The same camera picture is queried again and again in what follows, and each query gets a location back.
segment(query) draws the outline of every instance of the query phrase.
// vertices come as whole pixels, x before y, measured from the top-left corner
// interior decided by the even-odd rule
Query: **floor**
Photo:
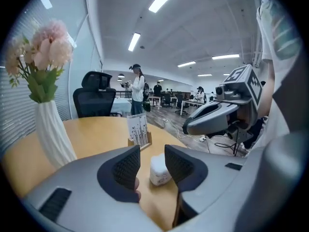
[[[193,112],[196,108],[190,107],[186,109],[189,113]],[[212,139],[206,139],[203,142],[199,141],[199,138],[202,136],[189,137],[188,135],[183,134],[182,126],[185,120],[189,117],[189,115],[180,116],[179,113],[175,113],[175,107],[160,107],[158,110],[157,107],[151,107],[151,111],[146,113],[147,122],[158,126],[168,133],[173,135],[174,137],[178,137],[178,139],[185,144],[190,149],[204,151],[206,153],[218,154],[218,155],[233,155],[233,150],[231,148],[222,148],[215,145],[215,143],[222,143],[225,145],[233,145],[235,142],[230,140],[226,135],[225,136],[215,136]],[[237,156],[244,156],[246,152],[239,146]]]

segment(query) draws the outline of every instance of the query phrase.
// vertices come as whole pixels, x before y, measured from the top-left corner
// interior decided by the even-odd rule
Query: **small white container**
[[[167,183],[172,177],[165,166],[164,153],[151,157],[150,161],[150,181],[155,186]]]

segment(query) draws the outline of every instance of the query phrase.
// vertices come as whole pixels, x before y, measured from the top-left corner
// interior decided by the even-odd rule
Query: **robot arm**
[[[234,69],[223,83],[216,87],[214,101],[201,106],[187,118],[183,132],[207,135],[210,138],[226,133],[240,144],[252,137],[248,129],[257,121],[261,94],[262,85],[252,65]],[[237,119],[237,110],[241,106],[249,107],[249,123]]]

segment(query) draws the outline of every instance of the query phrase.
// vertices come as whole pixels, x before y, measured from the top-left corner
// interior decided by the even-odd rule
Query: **white shirt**
[[[142,75],[140,78],[137,76],[134,79],[134,83],[130,85],[132,89],[132,99],[136,102],[143,101],[145,77]]]
[[[204,103],[204,96],[205,96],[204,92],[201,92],[201,93],[198,92],[196,95],[197,102]]]
[[[262,0],[260,10],[257,10],[257,22],[263,42],[262,59],[273,61],[275,92],[293,67],[302,48],[302,41],[288,14],[277,0]],[[272,139],[289,132],[279,107],[272,100],[267,125],[254,148],[265,147]]]

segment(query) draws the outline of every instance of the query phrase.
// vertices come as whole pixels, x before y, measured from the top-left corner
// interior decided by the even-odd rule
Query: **woman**
[[[139,64],[134,64],[130,67],[136,75],[133,84],[130,84],[132,89],[132,106],[131,106],[131,115],[142,114],[143,109],[143,90],[145,84],[145,77],[140,70]]]
[[[199,86],[196,95],[197,102],[204,103],[204,96],[205,96],[204,89],[201,86]]]

